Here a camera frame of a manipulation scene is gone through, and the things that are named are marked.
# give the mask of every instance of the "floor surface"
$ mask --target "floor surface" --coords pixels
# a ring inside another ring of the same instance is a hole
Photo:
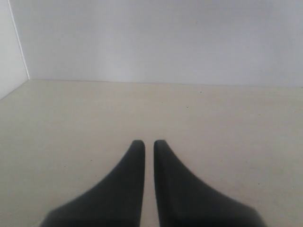
[[[0,226],[36,227],[146,145],[142,227],[158,227],[153,142],[255,207],[303,226],[303,89],[31,80],[0,101]]]

